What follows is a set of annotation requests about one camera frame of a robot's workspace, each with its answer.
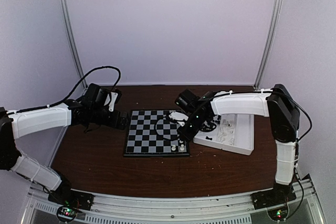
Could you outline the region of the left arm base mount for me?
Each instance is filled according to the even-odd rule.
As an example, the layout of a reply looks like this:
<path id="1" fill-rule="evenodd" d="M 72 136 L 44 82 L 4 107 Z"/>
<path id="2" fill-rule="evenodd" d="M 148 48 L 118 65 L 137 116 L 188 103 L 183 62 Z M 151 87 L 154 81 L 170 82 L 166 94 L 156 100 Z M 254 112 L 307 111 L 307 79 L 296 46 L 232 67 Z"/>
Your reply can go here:
<path id="1" fill-rule="evenodd" d="M 55 190 L 47 190 L 48 200 L 70 208 L 91 210 L 94 195 L 72 189 L 71 182 L 61 176 L 61 183 Z"/>

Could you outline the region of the black white chessboard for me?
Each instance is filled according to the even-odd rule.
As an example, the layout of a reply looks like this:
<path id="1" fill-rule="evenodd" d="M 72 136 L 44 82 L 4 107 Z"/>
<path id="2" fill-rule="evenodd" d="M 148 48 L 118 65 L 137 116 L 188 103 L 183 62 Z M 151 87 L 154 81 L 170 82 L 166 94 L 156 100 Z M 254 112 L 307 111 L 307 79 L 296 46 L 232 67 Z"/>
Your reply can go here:
<path id="1" fill-rule="evenodd" d="M 184 151 L 180 151 L 177 138 L 178 123 L 169 120 L 174 110 L 132 110 L 128 134 L 125 139 L 125 157 L 168 157 L 189 156 L 187 142 L 183 141 Z"/>

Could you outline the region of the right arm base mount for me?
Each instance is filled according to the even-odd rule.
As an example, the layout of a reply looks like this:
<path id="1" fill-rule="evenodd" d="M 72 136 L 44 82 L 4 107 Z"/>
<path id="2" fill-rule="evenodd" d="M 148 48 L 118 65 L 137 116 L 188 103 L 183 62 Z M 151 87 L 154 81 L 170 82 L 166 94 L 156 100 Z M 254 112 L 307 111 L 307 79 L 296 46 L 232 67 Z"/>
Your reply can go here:
<path id="1" fill-rule="evenodd" d="M 274 182 L 273 188 L 251 194 L 254 209 L 270 208 L 297 199 L 292 182 L 283 185 Z"/>

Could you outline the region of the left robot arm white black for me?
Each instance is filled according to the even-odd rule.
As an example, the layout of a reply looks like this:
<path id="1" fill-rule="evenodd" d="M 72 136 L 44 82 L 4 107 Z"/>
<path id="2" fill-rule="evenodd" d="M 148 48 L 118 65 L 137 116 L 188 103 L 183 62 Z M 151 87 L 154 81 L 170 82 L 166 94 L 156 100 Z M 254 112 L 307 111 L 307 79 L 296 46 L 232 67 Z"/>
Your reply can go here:
<path id="1" fill-rule="evenodd" d="M 64 205 L 71 205 L 76 197 L 70 182 L 63 175 L 20 152 L 15 144 L 16 139 L 56 127 L 88 127 L 91 123 L 124 130 L 128 121 L 128 114 L 114 107 L 106 104 L 86 106 L 76 100 L 22 112 L 1 108 L 1 169 L 16 172 L 44 186 Z"/>

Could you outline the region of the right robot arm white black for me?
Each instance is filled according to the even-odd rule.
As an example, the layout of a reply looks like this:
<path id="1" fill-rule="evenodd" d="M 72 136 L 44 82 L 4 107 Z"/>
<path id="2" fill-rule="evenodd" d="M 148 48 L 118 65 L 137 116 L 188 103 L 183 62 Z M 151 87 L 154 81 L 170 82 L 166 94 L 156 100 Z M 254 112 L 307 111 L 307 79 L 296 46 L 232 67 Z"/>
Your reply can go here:
<path id="1" fill-rule="evenodd" d="M 269 199 L 279 204 L 289 197 L 298 162 L 300 111 L 282 84 L 247 92 L 210 91 L 202 97 L 185 90 L 175 104 L 183 111 L 170 113 L 169 119 L 180 125 L 181 140 L 243 155 L 254 149 L 254 117 L 268 118 L 277 148 Z"/>

